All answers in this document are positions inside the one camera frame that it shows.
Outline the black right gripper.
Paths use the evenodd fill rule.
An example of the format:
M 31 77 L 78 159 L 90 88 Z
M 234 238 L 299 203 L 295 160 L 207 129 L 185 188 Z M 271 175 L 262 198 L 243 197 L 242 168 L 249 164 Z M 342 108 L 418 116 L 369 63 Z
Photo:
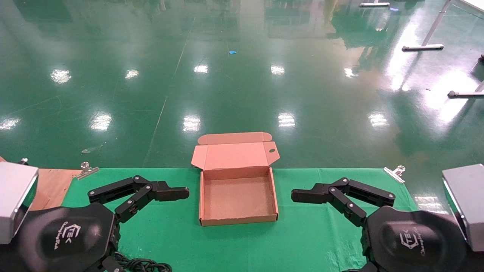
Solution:
M 457 272 L 467 257 L 467 243 L 450 215 L 405 212 L 384 206 L 362 230 L 369 272 Z

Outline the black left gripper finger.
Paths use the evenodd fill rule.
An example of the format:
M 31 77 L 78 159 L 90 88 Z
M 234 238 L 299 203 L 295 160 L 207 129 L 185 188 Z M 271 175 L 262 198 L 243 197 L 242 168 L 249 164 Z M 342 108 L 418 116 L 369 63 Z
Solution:
M 187 187 L 169 187 L 166 181 L 149 181 L 142 176 L 134 176 L 112 184 L 95 188 L 88 192 L 90 203 L 106 204 L 128 197 L 115 209 L 116 223 L 125 223 L 151 201 L 159 202 L 187 199 Z

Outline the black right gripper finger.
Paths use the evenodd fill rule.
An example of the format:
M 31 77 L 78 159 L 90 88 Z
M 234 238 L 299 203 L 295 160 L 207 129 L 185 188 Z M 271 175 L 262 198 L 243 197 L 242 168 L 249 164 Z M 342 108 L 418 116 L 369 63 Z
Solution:
M 292 190 L 293 202 L 329 203 L 352 224 L 361 227 L 366 221 L 366 212 L 356 205 L 351 198 L 377 207 L 392 207 L 395 202 L 394 193 L 346 177 L 340 178 L 332 184 L 314 184 L 310 190 Z

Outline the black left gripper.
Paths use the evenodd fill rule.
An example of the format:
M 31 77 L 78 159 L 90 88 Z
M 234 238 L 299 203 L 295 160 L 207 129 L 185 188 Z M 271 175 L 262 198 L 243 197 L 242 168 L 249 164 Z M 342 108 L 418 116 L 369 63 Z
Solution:
M 123 272 L 116 217 L 104 205 L 29 212 L 15 236 L 17 272 Z

